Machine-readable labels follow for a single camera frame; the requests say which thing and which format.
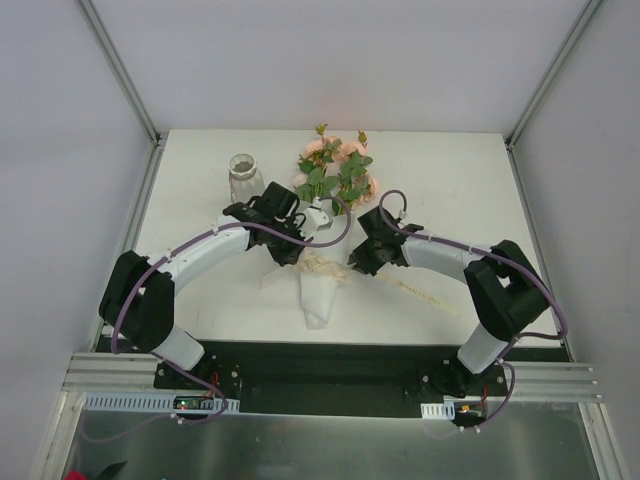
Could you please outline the cream ribbon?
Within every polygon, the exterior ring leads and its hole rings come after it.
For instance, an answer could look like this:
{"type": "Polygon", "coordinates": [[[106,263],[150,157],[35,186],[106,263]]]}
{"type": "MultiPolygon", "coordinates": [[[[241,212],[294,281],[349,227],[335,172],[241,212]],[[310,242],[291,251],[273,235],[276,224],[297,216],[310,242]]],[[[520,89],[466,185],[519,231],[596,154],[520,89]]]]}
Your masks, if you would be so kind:
{"type": "MultiPolygon", "coordinates": [[[[335,303],[337,286],[340,283],[350,281],[350,269],[335,261],[323,259],[315,253],[304,253],[302,259],[295,264],[295,269],[300,275],[300,280],[303,280],[304,276],[308,276],[310,280],[314,281],[333,281],[334,288],[329,288],[327,284],[319,284],[318,287],[309,287],[308,291],[311,295],[307,297],[303,295],[306,289],[304,287],[300,288],[301,304],[305,314],[314,315],[322,321],[328,321],[335,303]]],[[[454,317],[460,316],[460,309],[458,307],[453,304],[448,304],[442,299],[424,290],[420,290],[397,277],[382,273],[378,274],[376,279],[393,288],[404,291],[409,295],[413,295],[449,315],[454,317]]]]}

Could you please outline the white wrapping paper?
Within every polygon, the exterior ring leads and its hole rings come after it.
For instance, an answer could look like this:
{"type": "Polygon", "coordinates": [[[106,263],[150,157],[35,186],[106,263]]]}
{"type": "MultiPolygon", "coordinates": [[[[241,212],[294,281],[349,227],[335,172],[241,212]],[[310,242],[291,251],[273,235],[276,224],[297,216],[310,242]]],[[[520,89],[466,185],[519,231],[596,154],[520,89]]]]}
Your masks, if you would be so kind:
{"type": "Polygon", "coordinates": [[[300,306],[308,330],[325,329],[331,318],[339,284],[347,273],[351,231],[355,218],[352,212],[331,214],[331,225],[314,234],[312,243],[330,243],[322,248],[305,247],[293,266],[276,271],[272,268],[262,276],[262,287],[282,283],[295,271],[299,279],[300,306]]]}

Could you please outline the pink flowers with green leaves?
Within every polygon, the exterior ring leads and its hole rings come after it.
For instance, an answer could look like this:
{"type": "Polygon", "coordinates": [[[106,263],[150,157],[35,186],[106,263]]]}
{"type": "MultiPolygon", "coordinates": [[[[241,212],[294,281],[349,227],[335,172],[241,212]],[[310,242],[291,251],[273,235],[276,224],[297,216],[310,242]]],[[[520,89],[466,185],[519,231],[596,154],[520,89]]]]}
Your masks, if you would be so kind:
{"type": "Polygon", "coordinates": [[[342,140],[329,135],[327,128],[327,124],[317,125],[317,138],[299,155],[293,190],[302,201],[331,195],[355,210],[369,203],[377,190],[369,171],[374,162],[368,153],[369,136],[359,130],[355,140],[342,140]]]}

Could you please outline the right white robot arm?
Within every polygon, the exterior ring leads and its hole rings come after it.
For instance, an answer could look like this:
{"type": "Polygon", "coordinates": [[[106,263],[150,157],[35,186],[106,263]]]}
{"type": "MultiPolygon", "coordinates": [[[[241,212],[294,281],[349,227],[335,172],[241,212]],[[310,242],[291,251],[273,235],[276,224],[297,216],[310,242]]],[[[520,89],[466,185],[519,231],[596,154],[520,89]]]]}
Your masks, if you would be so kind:
{"type": "Polygon", "coordinates": [[[479,320],[469,339],[459,348],[450,369],[452,387],[473,394],[486,381],[485,370],[509,342],[548,307],[539,277],[520,247],[504,240],[487,253],[471,253],[433,238],[419,238],[423,228],[405,227],[376,207],[358,223],[366,239],[349,256],[352,269],[374,276],[385,265],[421,268],[466,285],[479,320]]]}

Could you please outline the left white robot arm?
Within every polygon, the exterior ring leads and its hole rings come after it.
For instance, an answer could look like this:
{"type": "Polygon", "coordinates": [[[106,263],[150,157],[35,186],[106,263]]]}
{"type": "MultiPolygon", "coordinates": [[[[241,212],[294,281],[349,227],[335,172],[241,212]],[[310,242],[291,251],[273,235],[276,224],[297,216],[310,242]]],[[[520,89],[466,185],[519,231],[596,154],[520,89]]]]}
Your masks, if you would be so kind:
{"type": "Polygon", "coordinates": [[[296,225],[300,199],[272,182],[259,196],[222,210],[209,229],[183,245],[154,255],[121,254],[99,304],[102,320],[143,353],[177,366],[188,388],[204,387],[211,365],[203,345],[175,323],[175,297],[211,267],[255,246],[267,248],[280,266],[297,261],[303,236],[296,225]]]}

